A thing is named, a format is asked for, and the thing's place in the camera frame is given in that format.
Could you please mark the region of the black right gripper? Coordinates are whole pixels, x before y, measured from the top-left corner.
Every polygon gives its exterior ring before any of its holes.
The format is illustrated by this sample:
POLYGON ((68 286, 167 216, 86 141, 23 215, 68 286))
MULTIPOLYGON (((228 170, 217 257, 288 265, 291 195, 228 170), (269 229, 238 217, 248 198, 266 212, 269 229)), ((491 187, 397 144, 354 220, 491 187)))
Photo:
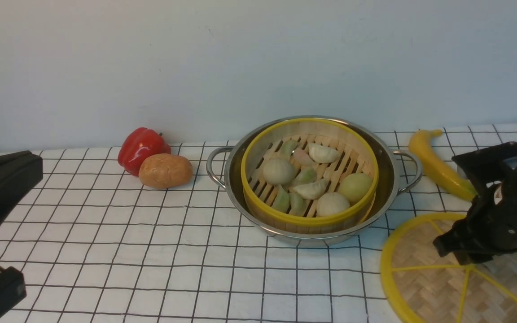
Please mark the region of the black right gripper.
POLYGON ((437 236, 439 256, 453 254, 461 265, 517 253, 517 142, 452 157, 475 196, 465 218, 437 236))

